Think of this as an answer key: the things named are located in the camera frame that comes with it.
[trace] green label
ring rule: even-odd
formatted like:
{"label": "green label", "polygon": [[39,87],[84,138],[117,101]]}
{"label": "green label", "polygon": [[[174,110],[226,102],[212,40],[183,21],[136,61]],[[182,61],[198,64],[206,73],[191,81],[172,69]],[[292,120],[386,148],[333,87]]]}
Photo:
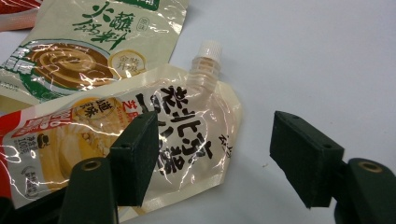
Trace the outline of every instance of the green label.
{"label": "green label", "polygon": [[119,0],[126,4],[142,7],[151,11],[156,11],[160,5],[160,0]]}

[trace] sauce packet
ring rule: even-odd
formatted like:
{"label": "sauce packet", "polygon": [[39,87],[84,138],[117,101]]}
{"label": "sauce packet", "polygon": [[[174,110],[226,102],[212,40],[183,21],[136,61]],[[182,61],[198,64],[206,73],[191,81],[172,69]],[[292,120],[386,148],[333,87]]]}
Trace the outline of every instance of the sauce packet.
{"label": "sauce packet", "polygon": [[42,2],[42,0],[0,1],[0,32],[33,27]]}
{"label": "sauce packet", "polygon": [[158,113],[160,156],[143,206],[120,208],[120,221],[221,184],[242,106],[218,81],[220,54],[219,44],[205,42],[190,72],[165,64],[0,117],[0,196],[18,208],[66,186],[77,162],[106,156],[131,120],[148,111]]}
{"label": "sauce packet", "polygon": [[0,111],[90,90],[168,63],[188,3],[44,1],[35,28],[0,66]]}

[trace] white surface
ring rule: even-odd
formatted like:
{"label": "white surface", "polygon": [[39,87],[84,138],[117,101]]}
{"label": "white surface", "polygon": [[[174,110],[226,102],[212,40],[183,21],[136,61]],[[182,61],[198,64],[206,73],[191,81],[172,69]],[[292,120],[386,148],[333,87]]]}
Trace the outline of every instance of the white surface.
{"label": "white surface", "polygon": [[[219,41],[243,124],[224,185],[131,223],[334,223],[333,208],[305,209],[269,157],[274,112],[306,119],[344,161],[395,173],[395,11],[391,0],[191,0],[170,63],[189,69],[203,40]],[[28,32],[0,34],[1,62]]]}

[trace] white spout cap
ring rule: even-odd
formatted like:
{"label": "white spout cap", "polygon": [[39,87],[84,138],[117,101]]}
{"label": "white spout cap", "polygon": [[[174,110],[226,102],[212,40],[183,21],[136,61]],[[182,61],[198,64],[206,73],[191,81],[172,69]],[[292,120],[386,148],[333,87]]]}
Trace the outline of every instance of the white spout cap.
{"label": "white spout cap", "polygon": [[206,40],[202,42],[196,57],[209,58],[220,64],[221,53],[222,46],[219,42],[214,40]]}

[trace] red packaging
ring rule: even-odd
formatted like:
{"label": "red packaging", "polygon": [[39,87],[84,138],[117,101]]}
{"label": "red packaging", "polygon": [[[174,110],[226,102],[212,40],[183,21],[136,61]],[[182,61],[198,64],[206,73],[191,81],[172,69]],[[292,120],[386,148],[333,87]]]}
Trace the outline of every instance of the red packaging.
{"label": "red packaging", "polygon": [[0,32],[33,27],[35,15],[42,2],[42,0],[0,1]]}

